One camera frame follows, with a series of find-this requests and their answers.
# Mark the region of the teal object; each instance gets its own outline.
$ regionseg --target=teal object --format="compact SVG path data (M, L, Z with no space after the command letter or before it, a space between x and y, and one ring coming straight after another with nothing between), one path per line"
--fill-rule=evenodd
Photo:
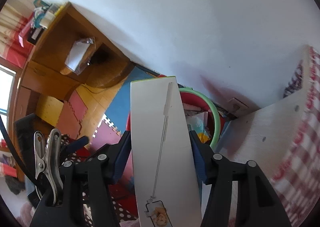
M219 115L219 112L218 112L216 106L204 94L202 94L202 93L200 93L198 91L195 91L190 87L179 88L179 91L197 95L208 104L210 110L212 111L212 115L213 115L213 119L214 119L214 133L213 133L212 141L210 143L210 147L213 150L215 148L215 146L217 145L217 143L218 143L219 136L220 136L220 127L221 127L220 115Z

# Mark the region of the wall socket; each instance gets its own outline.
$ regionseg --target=wall socket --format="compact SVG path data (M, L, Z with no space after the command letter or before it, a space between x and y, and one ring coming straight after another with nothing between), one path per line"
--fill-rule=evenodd
M248 106L246 106L244 103L240 102L237 98L232 98L228 101L229 107L230 107L230 113L233 115L240 117L245 113L246 110L249 109Z

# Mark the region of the black cable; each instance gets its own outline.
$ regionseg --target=black cable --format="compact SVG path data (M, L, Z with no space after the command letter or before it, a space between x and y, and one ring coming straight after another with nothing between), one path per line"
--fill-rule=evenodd
M27 176L27 178L33 183L35 184L40 190L43 190L42 185L40 184L40 182L35 179L35 177L30 173L30 171L26 168L25 164L22 162L20 156L18 155L14 145L12 144L12 141L10 140L10 137L8 135L8 132L3 124L2 118L0 116L0 130L2 133L2 136L13 156L13 158L15 159L16 163L18 164L18 166L21 168L21 170L23 171L23 173Z

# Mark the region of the wooden floor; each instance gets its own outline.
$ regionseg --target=wooden floor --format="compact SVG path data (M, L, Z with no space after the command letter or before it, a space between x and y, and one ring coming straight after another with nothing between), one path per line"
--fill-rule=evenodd
M82 101L88 108L82 121L80 136L86 135L91 139L104 112L109 107L125 80L126 78L118 84L106 89L94 88L87 85L81 85L76 89Z

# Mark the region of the checkered fabric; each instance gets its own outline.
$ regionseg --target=checkered fabric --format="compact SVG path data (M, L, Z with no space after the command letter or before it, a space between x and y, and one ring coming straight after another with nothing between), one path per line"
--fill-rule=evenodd
M320 55L309 47L310 88L301 122L289 150L271 184L293 227L299 226L320 197ZM289 93L300 85L302 63L296 70Z

